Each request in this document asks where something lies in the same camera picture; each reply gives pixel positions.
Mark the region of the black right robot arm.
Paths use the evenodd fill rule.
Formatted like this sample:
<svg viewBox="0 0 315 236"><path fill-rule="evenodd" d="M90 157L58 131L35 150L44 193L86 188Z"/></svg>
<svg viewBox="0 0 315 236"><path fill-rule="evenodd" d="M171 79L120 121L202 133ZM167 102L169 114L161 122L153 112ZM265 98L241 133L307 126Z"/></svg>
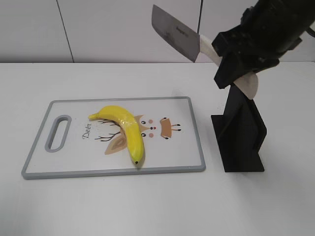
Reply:
<svg viewBox="0 0 315 236"><path fill-rule="evenodd" d="M249 72L277 66L314 21L313 0L260 0L247 8L239 25L220 32L212 42L222 58L216 84L223 89Z"/></svg>

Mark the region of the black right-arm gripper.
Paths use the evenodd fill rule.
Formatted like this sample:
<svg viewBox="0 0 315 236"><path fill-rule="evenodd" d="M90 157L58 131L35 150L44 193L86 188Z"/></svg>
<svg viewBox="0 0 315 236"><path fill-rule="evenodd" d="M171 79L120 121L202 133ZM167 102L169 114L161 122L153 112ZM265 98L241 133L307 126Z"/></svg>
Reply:
<svg viewBox="0 0 315 236"><path fill-rule="evenodd" d="M221 58L214 81L224 89L235 80L275 67L302 41L299 21L241 23L218 33L212 46Z"/></svg>

